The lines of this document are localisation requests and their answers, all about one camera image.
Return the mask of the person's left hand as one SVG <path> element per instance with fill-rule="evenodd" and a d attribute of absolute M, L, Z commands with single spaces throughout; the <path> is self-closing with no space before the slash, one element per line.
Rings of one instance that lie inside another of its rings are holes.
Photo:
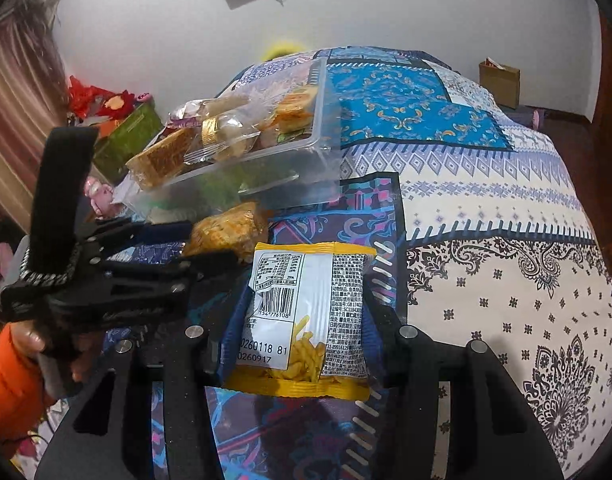
<path fill-rule="evenodd" d="M 52 339 L 42 334 L 33 321 L 10 323 L 12 344 L 23 358 L 38 362 L 38 356 L 54 350 Z M 76 358 L 70 362 L 74 382 L 86 382 L 96 367 L 104 341 L 103 332 L 75 334 L 72 346 Z"/>

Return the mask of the orange sleeve forearm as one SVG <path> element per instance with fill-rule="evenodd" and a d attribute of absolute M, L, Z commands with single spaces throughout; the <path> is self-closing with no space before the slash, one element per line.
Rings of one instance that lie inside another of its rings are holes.
<path fill-rule="evenodd" d="M 8 323 L 0 333 L 0 443 L 25 437 L 54 403 L 37 362 L 43 348 L 31 322 Z"/>

